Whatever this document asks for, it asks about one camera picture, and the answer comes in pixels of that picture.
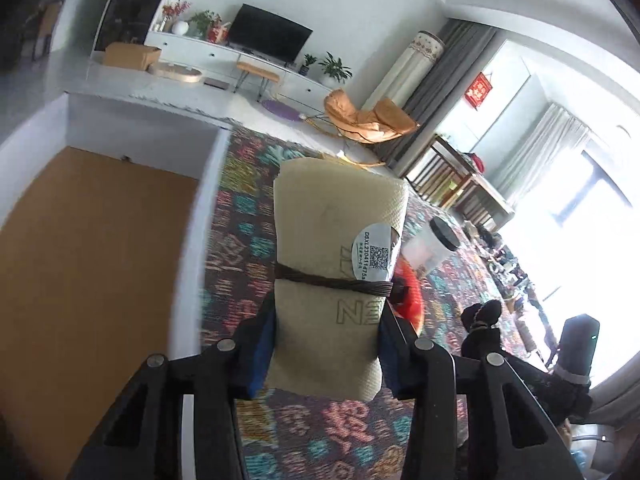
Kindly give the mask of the black soft roll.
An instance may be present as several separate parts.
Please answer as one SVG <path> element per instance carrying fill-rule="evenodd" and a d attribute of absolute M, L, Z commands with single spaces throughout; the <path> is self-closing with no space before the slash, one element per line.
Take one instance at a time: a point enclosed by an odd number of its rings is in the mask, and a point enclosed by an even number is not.
<path fill-rule="evenodd" d="M 462 356 L 479 360 L 488 353 L 501 351 L 501 333 L 497 327 L 501 313 L 502 303 L 495 299 L 472 304 L 462 311 L 460 318 L 466 330 Z"/>

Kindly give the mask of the beige mat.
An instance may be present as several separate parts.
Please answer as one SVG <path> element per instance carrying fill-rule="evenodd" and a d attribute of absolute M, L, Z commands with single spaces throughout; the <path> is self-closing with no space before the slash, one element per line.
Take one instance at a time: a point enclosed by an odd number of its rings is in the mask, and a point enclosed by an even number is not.
<path fill-rule="evenodd" d="M 271 387 L 361 402 L 378 394 L 378 323 L 407 205 L 401 180 L 325 159 L 282 162 L 273 182 Z"/>

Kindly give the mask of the colourful woven table cloth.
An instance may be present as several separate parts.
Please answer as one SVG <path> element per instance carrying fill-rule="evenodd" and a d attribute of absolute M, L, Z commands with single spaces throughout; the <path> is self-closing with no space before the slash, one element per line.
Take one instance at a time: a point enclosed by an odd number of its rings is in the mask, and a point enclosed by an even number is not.
<path fill-rule="evenodd" d="M 202 291 L 201 340 L 213 344 L 253 316 L 272 289 L 278 236 L 273 182 L 306 146 L 236 128 L 222 170 Z M 373 359 L 363 304 L 339 302 L 336 335 L 311 318 L 300 358 L 277 356 L 277 377 L 236 406 L 253 479 L 391 479 L 400 474 L 412 405 L 394 399 Z"/>

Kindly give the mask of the clear jar black lid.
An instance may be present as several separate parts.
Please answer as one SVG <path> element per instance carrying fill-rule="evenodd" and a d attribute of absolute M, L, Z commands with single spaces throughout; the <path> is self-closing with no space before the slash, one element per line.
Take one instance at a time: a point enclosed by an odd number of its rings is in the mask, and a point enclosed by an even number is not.
<path fill-rule="evenodd" d="M 414 273 L 422 278 L 449 259 L 460 245 L 459 237 L 450 224 L 443 218 L 434 217 L 402 245 L 401 255 Z"/>

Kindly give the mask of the wooden side table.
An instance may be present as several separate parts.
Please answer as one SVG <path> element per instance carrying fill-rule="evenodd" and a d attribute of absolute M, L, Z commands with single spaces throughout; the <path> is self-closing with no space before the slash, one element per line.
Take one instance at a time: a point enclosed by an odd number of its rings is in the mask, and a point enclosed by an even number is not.
<path fill-rule="evenodd" d="M 461 153 L 434 134 L 405 178 L 427 203 L 497 232 L 514 218 L 515 211 L 480 172 L 483 168 L 484 162 L 475 154 Z"/>

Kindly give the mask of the white storage box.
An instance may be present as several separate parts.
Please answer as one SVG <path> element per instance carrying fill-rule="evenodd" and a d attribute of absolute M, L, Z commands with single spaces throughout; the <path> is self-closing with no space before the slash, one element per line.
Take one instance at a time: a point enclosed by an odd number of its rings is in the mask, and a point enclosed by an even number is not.
<path fill-rule="evenodd" d="M 65 93 L 1 147 L 6 479 L 62 479 L 152 353 L 200 350 L 204 260 L 231 129 Z"/>

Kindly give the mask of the orange lounge chair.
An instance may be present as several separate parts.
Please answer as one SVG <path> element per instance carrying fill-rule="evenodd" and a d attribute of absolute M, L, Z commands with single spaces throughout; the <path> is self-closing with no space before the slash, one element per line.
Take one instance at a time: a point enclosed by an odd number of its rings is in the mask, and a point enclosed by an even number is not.
<path fill-rule="evenodd" d="M 379 100 L 372 110 L 358 110 L 342 89 L 323 100 L 324 111 L 335 128 L 346 138 L 362 144 L 379 144 L 414 133 L 419 128 L 391 99 Z"/>

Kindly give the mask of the white tv cabinet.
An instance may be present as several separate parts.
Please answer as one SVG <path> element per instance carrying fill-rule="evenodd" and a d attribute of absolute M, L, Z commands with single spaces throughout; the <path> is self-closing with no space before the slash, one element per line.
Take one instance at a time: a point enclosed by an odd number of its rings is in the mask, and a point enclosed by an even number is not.
<path fill-rule="evenodd" d="M 324 84 L 299 75 L 294 70 L 204 40 L 177 36 L 169 32 L 148 32 L 144 44 L 160 48 L 162 61 L 197 68 L 206 77 L 228 82 L 231 89 L 240 76 L 240 71 L 235 67 L 239 61 L 270 70 L 280 76 L 280 82 L 270 84 L 265 93 L 311 115 L 324 112 L 323 100 L 332 91 Z M 257 94 L 259 84 L 259 78 L 249 76 L 241 89 Z"/>

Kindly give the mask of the small wooden bench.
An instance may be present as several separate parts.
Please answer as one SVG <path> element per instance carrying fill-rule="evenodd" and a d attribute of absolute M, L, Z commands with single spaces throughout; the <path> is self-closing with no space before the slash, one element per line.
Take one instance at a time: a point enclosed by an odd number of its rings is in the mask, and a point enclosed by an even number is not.
<path fill-rule="evenodd" d="M 280 76 L 278 74 L 270 72 L 270 70 L 266 70 L 260 66 L 239 61 L 235 64 L 235 67 L 240 71 L 240 76 L 233 88 L 233 92 L 238 92 L 249 76 L 257 77 L 260 79 L 256 99 L 257 102 L 262 100 L 262 97 L 270 84 L 278 84 L 280 82 Z"/>

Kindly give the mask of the green potted plant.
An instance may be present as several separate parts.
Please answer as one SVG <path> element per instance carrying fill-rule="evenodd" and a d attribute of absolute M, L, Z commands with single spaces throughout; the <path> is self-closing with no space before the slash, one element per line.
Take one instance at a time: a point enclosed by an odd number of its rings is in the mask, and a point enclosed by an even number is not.
<path fill-rule="evenodd" d="M 352 69 L 345 65 L 339 56 L 326 52 L 326 56 L 319 62 L 321 67 L 321 83 L 325 86 L 337 89 L 344 86 L 354 74 Z"/>

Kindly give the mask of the small dark potted plant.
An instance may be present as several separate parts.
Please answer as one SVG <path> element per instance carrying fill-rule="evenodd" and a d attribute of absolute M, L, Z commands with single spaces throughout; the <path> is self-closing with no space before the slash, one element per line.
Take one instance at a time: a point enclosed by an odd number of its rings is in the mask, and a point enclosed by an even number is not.
<path fill-rule="evenodd" d="M 317 61 L 318 61 L 318 58 L 316 58 L 312 54 L 307 53 L 304 56 L 303 64 L 299 67 L 299 70 L 298 70 L 299 75 L 307 76 L 309 71 L 310 71 L 311 66 L 313 66 L 314 63 L 317 62 Z"/>

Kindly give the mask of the white floor air conditioner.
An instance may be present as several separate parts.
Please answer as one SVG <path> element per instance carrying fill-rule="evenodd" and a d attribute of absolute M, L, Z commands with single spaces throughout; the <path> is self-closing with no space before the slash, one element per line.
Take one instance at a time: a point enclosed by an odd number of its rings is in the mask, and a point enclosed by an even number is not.
<path fill-rule="evenodd" d="M 436 35 L 425 30 L 418 32 L 368 97 L 363 108 L 372 110 L 378 101 L 385 98 L 404 107 L 444 51 L 445 44 Z"/>

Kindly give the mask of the dark grey curtain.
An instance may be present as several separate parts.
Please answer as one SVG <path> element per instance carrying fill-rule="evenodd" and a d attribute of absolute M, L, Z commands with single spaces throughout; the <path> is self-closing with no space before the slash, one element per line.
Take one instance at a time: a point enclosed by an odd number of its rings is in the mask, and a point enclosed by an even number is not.
<path fill-rule="evenodd" d="M 416 141 L 433 130 L 436 116 L 449 100 L 459 97 L 463 78 L 499 37 L 500 28 L 477 22 L 448 20 L 440 30 L 445 50 L 435 66 L 421 80 L 404 106 L 404 111 L 419 127 L 416 132 L 393 141 L 380 156 L 390 169 L 395 169 Z"/>

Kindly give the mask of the brown cardboard box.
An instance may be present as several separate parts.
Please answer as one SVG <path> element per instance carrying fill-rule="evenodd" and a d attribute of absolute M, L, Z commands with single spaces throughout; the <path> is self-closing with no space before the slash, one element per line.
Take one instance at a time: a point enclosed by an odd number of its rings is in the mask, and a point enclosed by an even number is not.
<path fill-rule="evenodd" d="M 102 64 L 105 66 L 126 68 L 127 70 L 142 70 L 145 72 L 150 65 L 160 59 L 162 50 L 143 44 L 125 44 L 112 42 L 106 47 Z"/>

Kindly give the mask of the black television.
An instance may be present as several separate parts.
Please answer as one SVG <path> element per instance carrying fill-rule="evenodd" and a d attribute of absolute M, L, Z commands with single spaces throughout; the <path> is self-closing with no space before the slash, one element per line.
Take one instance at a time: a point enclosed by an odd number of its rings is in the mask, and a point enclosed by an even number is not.
<path fill-rule="evenodd" d="M 232 46 L 294 63 L 312 30 L 278 14 L 244 3 L 235 15 L 227 40 Z"/>

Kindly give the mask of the red flowers white vase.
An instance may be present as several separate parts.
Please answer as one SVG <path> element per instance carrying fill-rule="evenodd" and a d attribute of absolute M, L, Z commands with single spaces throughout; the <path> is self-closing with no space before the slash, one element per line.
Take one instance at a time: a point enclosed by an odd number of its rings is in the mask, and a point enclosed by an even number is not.
<path fill-rule="evenodd" d="M 169 32 L 173 24 L 180 18 L 180 16 L 190 9 L 192 3 L 186 0 L 176 0 L 175 2 L 168 2 L 162 5 L 162 22 L 160 23 L 160 30 L 162 32 Z"/>

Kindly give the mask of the black display cabinet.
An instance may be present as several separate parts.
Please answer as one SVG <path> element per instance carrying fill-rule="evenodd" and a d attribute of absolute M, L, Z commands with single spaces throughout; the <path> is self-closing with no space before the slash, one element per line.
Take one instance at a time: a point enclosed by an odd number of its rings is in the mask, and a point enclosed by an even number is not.
<path fill-rule="evenodd" d="M 103 52 L 113 42 L 144 44 L 162 0 L 108 0 L 93 50 Z"/>

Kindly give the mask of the red wall hanging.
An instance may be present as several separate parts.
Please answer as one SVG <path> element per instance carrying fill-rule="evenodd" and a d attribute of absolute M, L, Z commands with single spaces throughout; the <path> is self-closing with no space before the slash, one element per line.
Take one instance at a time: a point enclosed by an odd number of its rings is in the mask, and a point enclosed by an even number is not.
<path fill-rule="evenodd" d="M 483 72 L 479 72 L 469 84 L 469 87 L 466 88 L 464 92 L 465 101 L 474 110 L 478 110 L 482 106 L 489 92 L 491 92 L 491 76 L 492 74 L 485 75 Z"/>

